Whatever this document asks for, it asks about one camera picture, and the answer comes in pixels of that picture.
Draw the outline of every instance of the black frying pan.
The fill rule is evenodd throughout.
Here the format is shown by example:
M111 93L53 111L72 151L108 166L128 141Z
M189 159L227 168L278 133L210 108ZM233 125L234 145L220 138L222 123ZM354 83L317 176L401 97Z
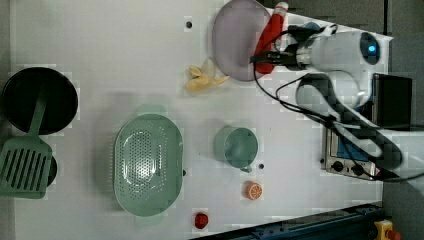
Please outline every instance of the black frying pan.
M53 69L27 68L9 79L1 96L6 118L23 132L29 130L43 82L49 96L39 134L58 132L75 117L78 96L69 79Z

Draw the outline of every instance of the white table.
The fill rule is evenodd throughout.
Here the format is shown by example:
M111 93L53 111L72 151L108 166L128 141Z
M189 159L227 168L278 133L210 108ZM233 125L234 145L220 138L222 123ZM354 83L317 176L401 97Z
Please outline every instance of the white table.
M231 81L199 96L183 89L188 66L211 56L211 24L225 2L11 2L13 70L53 64L80 95L72 125L46 138L59 165L46 197L15 200L18 240L188 239L381 201L381 183L320 170L322 128L271 102L253 82ZM288 17L290 24L307 21ZM381 40L387 63L390 39ZM265 86L299 74L280 68L264 77L274 79ZM176 202L151 218L125 212L112 190L114 139L143 103L167 107L183 134L187 171ZM256 132L261 146L250 174L213 159L212 139L225 124ZM242 197L247 180L263 185L260 200ZM192 223L199 210L210 217L203 230Z

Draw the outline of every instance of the gray floor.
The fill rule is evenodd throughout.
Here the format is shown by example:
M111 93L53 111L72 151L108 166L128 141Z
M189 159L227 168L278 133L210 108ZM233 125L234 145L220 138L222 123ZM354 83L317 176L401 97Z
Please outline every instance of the gray floor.
M259 0L274 8L281 0ZM286 0L289 12L383 33L384 0Z
M390 8L391 72L413 79L411 121L424 124L424 1L392 0ZM404 240L424 239L424 197L411 185L385 183L383 204Z
M10 71L10 30L9 30L9 0L0 0L0 87L9 79ZM15 239L15 219L13 199L0 196L0 239Z

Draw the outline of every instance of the black cable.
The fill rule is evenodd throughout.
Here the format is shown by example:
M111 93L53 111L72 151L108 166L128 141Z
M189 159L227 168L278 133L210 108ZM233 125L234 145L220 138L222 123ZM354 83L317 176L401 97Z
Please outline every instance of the black cable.
M337 30L339 30L339 25L333 24L333 25L330 26L330 28L332 28L332 27L336 27L336 28L333 30L333 32L331 32L331 34L336 34Z
M324 126L327 126L327 125L328 125L328 121L329 121L329 120L330 120L331 122L336 121L335 119L330 119L331 117L327 117L327 116L324 116L324 115L318 114L318 113L313 112L313 111L311 111L311 110L309 110L309 109L306 109L306 108L303 108L303 107L299 107L299 106L297 106L297 105L294 105L294 104L288 103L288 102L283 101L283 100L281 100L281 99L280 99L279 92L280 92L283 88L288 87L289 85L294 84L294 83L296 83L296 82L298 82L298 81L301 81L302 79L303 79L303 77L300 77L300 78L298 78L298 79L296 79L296 80L293 80L293 81L291 81L291 82L289 82L289 83L286 83L286 84L284 84L283 86L279 87L279 88L275 91L275 96L279 99L280 103L281 103L281 104L282 104L285 108L287 108L287 109L289 109L289 110L291 110L291 111L297 112L297 113L302 113L302 114L306 115L307 117L311 118L312 120L314 120L315 122L318 122L318 123L320 123L320 124L322 124L322 125L324 125Z
M353 163L356 166L362 167L355 159L353 159L352 153L351 153L350 149L347 147L345 140L344 140L344 137L341 136L341 134L338 132L337 129L333 129L333 131L335 131L337 136L339 136L340 142L342 143L344 149L346 150L347 154L349 155L350 160L352 160ZM372 178L373 180L378 180L378 179L376 179L376 177L378 177L378 176L373 176L373 175L367 173L365 170L363 171L363 173L365 175L367 175L368 177ZM420 178L420 177L423 177L423 176L424 176L424 172L410 176L410 177L406 177L406 178L401 178L401 177L399 177L399 178L387 178L387 179L383 179L382 181L383 182L405 182L405 181L414 180L414 179L417 179L417 178Z
M258 87L266 94L268 95L270 98L274 99L275 101L279 101L279 99L277 99L276 97L272 96L268 91L266 91L261 84L259 84L259 80L258 80L258 76L256 76L256 63L253 63L253 76L255 78L256 84L258 85Z
M276 37L274 37L271 41L269 41L267 44L265 44L265 46L261 50L259 50L259 52L262 52L271 43L274 43L274 45L275 45L275 41L277 41L278 38L280 38L281 36L283 36L285 34L287 34L287 31L282 31L280 34L278 34Z

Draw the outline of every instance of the red object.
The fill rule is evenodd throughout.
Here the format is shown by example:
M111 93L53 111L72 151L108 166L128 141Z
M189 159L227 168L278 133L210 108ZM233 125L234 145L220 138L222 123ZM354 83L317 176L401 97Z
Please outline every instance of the red object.
M268 44L274 38L276 38L283 30L284 17L286 15L288 5L285 2L280 2L275 7L274 13L271 19L266 25L259 38L258 45L256 45L255 55L261 52L270 51L272 44ZM256 71L262 74L269 74L274 70L274 65L270 63L258 63L256 65Z
M402 240L402 236L400 235L400 233L393 230L387 231L386 237L388 237L390 240Z
M194 226L196 226L196 228L203 229L206 227L206 225L208 225L208 223L209 223L209 218L206 214L204 213L196 214L196 218L194 220Z

